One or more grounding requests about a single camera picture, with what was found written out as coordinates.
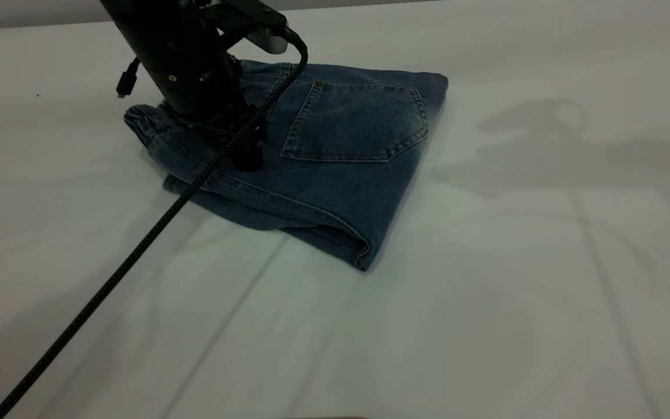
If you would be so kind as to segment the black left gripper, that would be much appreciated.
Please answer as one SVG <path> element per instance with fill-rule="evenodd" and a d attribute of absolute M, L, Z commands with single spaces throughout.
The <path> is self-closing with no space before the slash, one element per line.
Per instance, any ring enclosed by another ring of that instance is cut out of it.
<path fill-rule="evenodd" d="M 139 35 L 137 56 L 172 114 L 211 147 L 225 147 L 251 114 L 240 92 L 240 68 L 221 35 Z M 268 135 L 257 125 L 226 159 L 239 172 L 262 167 Z"/>

